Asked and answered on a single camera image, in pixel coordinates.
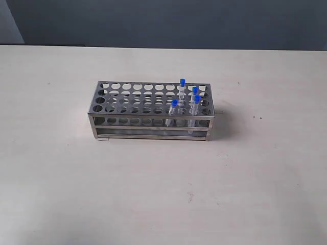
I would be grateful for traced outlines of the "blue-capped tube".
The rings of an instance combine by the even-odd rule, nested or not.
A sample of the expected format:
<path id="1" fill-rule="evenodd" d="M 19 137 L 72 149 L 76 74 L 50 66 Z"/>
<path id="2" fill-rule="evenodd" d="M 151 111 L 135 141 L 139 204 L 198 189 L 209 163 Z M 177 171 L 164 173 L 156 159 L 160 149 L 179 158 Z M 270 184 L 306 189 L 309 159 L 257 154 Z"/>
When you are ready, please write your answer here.
<path id="1" fill-rule="evenodd" d="M 191 109 L 190 109 L 190 114 L 192 116 L 197 115 L 200 101 L 201 101 L 201 96 L 200 95 L 195 95 L 193 100 L 192 100 Z M 188 127 L 193 128 L 195 126 L 195 122 L 196 122 L 195 119 L 189 119 Z"/>
<path id="2" fill-rule="evenodd" d="M 192 113 L 193 105 L 195 103 L 195 97 L 198 94 L 198 87 L 194 86 L 192 88 L 191 100 L 190 100 L 190 113 Z"/>
<path id="3" fill-rule="evenodd" d="M 169 111 L 168 111 L 168 115 L 170 117 L 168 119 L 166 119 L 166 122 L 165 122 L 165 125 L 167 127 L 169 127 L 171 125 L 171 122 L 172 122 L 171 116 L 174 115 L 177 106 L 178 106 L 178 100 L 173 99 L 172 102 L 171 102 L 171 106 L 169 108 Z"/>
<path id="4" fill-rule="evenodd" d="M 179 93 L 178 93 L 178 113 L 183 115 L 184 109 L 184 95 L 185 95 L 185 79 L 181 78 L 179 83 Z"/>

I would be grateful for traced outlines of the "stainless steel test tube rack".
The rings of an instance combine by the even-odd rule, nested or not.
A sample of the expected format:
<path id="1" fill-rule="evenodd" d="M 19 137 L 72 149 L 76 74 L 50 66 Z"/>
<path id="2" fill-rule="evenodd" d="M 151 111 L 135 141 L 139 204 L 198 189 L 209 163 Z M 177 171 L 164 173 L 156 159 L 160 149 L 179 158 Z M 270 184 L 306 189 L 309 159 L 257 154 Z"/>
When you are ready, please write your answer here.
<path id="1" fill-rule="evenodd" d="M 178 100 L 179 83 L 99 81 L 88 111 L 94 137 L 209 140 L 215 119 L 210 84 L 185 82 L 183 115 L 177 106 L 171 125 L 165 125 L 172 100 Z M 196 116 L 190 114 L 194 86 L 201 96 Z M 193 128 L 189 119 L 196 120 Z"/>

